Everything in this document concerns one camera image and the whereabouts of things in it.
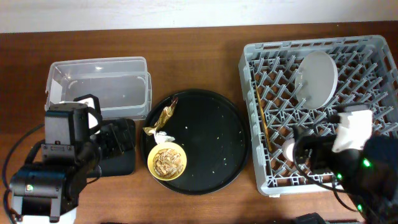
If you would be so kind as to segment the pink cup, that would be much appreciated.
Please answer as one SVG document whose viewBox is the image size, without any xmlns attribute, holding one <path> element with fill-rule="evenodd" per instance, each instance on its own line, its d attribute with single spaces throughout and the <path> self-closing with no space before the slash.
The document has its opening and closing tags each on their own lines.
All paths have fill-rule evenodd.
<svg viewBox="0 0 398 224">
<path fill-rule="evenodd" d="M 295 145 L 294 138 L 290 138 L 290 139 L 286 140 L 282 145 L 283 156 L 290 162 L 292 162 L 294 159 L 294 157 L 293 157 L 294 145 Z"/>
</svg>

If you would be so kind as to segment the white tissue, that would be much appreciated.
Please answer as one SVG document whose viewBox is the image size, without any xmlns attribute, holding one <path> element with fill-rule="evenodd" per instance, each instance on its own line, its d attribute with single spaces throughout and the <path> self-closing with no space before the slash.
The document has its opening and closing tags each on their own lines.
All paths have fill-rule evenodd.
<svg viewBox="0 0 398 224">
<path fill-rule="evenodd" d="M 173 142 L 173 141 L 175 141 L 175 138 L 173 136 L 169 136 L 164 131 L 156 132 L 154 134 L 154 139 L 155 139 L 156 144 L 162 144 L 162 143 L 165 143 L 165 142 Z"/>
</svg>

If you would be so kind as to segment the yellow bowl with scraps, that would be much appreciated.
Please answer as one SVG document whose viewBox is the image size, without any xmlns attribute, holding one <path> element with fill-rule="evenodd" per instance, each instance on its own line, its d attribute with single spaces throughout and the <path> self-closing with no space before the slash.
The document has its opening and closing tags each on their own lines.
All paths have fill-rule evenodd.
<svg viewBox="0 0 398 224">
<path fill-rule="evenodd" d="M 161 143 L 150 151 L 147 157 L 147 166 L 156 179 L 174 180 L 184 172 L 187 166 L 187 155 L 178 144 Z"/>
</svg>

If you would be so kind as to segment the gold foil wrapper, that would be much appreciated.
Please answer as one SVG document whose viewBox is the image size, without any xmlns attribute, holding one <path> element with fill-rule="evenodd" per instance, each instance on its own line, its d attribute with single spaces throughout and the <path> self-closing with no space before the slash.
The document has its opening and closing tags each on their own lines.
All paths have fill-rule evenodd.
<svg viewBox="0 0 398 224">
<path fill-rule="evenodd" d="M 174 99 L 172 100 L 171 105 L 170 105 L 170 106 L 166 106 L 166 107 L 162 110 L 162 112 L 161 112 L 161 114 L 160 114 L 158 120 L 155 122 L 155 124 L 154 124 L 153 126 L 149 126 L 149 127 L 144 127 L 144 128 L 143 128 L 144 132 L 145 132 L 148 136 L 154 135 L 154 134 L 155 134 L 156 132 L 158 132 L 162 127 L 165 126 L 165 124 L 167 123 L 167 121 L 168 121 L 168 120 L 172 117 L 172 115 L 174 114 L 174 111 L 175 111 L 177 102 L 178 102 L 178 98 L 174 98 Z"/>
</svg>

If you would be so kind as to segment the wooden chopstick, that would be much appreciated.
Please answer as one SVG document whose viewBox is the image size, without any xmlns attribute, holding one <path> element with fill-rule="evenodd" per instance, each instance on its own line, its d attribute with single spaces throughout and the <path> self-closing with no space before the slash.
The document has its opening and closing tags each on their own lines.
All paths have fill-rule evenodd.
<svg viewBox="0 0 398 224">
<path fill-rule="evenodd" d="M 264 116 L 264 111 L 261 109 L 261 119 L 262 119 L 262 125 L 264 128 L 264 133 L 265 133 L 265 137 L 266 137 L 266 141 L 267 141 L 267 148 L 269 152 L 272 152 L 272 146 L 271 146 L 271 141 L 270 141 L 270 137 L 269 137 L 269 133 L 268 133 L 268 128 L 267 128 L 267 123 L 266 123 L 266 119 Z"/>
<path fill-rule="evenodd" d="M 257 101 L 259 103 L 259 111 L 260 111 L 260 114 L 261 114 L 262 125 L 263 125 L 264 134 L 265 134 L 266 141 L 267 141 L 267 148 L 268 148 L 269 151 L 271 151 L 272 148 L 271 148 L 271 142 L 270 142 L 270 139 L 269 139 L 267 123 L 266 123 L 266 119 L 265 119 L 265 116 L 264 116 L 264 111 L 262 109 L 261 98 L 259 96 L 257 86 L 256 86 L 256 97 L 257 97 Z"/>
</svg>

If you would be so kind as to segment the white round plate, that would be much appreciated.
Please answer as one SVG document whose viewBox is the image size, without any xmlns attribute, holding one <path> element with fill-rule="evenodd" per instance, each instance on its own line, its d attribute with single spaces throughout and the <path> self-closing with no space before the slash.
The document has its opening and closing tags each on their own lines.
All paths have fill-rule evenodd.
<svg viewBox="0 0 398 224">
<path fill-rule="evenodd" d="M 322 51 L 308 54 L 298 67 L 295 96 L 308 110 L 325 106 L 335 94 L 338 71 L 335 61 Z"/>
</svg>

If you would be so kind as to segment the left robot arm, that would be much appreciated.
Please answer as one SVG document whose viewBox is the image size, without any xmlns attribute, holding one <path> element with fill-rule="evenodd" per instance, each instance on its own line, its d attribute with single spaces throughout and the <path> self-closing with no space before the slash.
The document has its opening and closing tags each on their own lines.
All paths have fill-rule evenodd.
<svg viewBox="0 0 398 224">
<path fill-rule="evenodd" d="M 35 143 L 23 166 L 4 181 L 4 210 L 11 223 L 39 218 L 73 223 L 79 195 L 102 177 L 135 169 L 136 124 L 127 118 L 104 120 L 97 106 L 68 102 L 45 114 L 44 139 Z"/>
</svg>

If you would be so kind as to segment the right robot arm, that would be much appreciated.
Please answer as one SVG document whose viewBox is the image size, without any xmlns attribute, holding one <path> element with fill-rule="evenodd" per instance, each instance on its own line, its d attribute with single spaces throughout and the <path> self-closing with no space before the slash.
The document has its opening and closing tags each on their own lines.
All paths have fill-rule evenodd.
<svg viewBox="0 0 398 224">
<path fill-rule="evenodd" d="M 397 139 L 372 136 L 361 150 L 333 152 L 336 136 L 298 137 L 294 162 L 332 172 L 367 223 L 397 223 Z"/>
</svg>

